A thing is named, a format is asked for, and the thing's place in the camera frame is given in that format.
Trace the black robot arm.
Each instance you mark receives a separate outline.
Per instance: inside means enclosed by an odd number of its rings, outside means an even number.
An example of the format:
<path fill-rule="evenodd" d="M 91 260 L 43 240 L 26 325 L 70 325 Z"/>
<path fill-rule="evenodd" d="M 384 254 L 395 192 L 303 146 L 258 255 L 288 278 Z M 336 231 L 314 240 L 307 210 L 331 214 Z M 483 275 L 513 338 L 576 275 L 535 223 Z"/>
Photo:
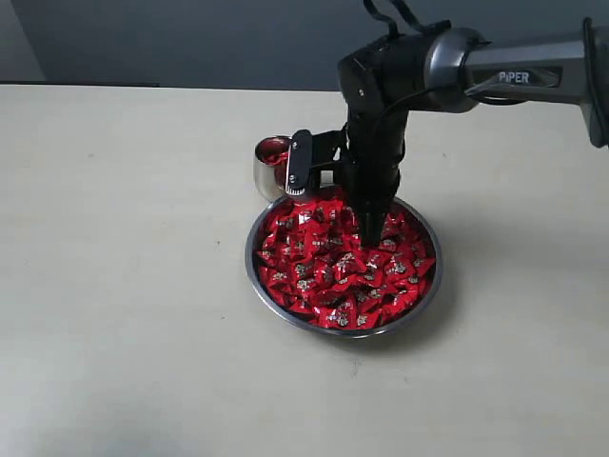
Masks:
<path fill-rule="evenodd" d="M 574 105 L 591 144 L 608 144 L 608 29 L 589 18 L 576 32 L 512 42 L 465 28 L 382 37 L 343 58 L 338 73 L 347 104 L 344 189 L 367 247 L 380 243 L 400 184 L 412 111 Z"/>

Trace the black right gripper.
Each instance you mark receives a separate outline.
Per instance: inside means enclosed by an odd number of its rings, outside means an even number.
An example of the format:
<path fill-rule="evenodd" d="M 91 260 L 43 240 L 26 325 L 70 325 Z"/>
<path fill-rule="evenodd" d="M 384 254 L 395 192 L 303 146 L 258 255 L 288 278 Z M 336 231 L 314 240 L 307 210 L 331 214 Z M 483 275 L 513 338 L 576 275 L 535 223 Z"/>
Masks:
<path fill-rule="evenodd" d="M 406 122 L 405 110 L 347 112 L 344 190 L 359 213 L 361 243 L 366 248 L 377 247 L 383 238 L 389 203 L 401 180 Z"/>

